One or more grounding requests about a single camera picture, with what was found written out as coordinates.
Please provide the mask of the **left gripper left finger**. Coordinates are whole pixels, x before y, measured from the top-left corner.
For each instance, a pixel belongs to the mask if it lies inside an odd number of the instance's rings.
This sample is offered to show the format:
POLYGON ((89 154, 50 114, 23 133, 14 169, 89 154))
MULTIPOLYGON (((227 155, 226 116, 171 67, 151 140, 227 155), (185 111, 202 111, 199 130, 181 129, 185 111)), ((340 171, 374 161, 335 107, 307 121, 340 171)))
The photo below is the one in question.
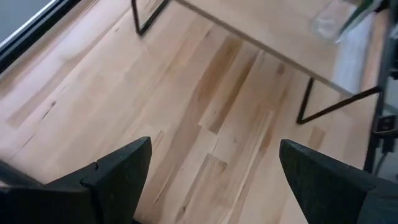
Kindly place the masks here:
POLYGON ((1 162, 1 223, 135 223, 151 156, 141 137, 47 184, 1 162))

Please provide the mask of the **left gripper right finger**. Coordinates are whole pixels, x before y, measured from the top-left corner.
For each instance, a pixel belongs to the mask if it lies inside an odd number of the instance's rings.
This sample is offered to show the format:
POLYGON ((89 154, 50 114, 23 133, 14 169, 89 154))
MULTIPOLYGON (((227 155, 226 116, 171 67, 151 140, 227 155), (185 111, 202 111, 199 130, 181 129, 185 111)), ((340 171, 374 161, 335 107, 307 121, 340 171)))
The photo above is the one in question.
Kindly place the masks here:
POLYGON ((308 223, 397 224, 397 184, 289 139, 279 159, 308 223))

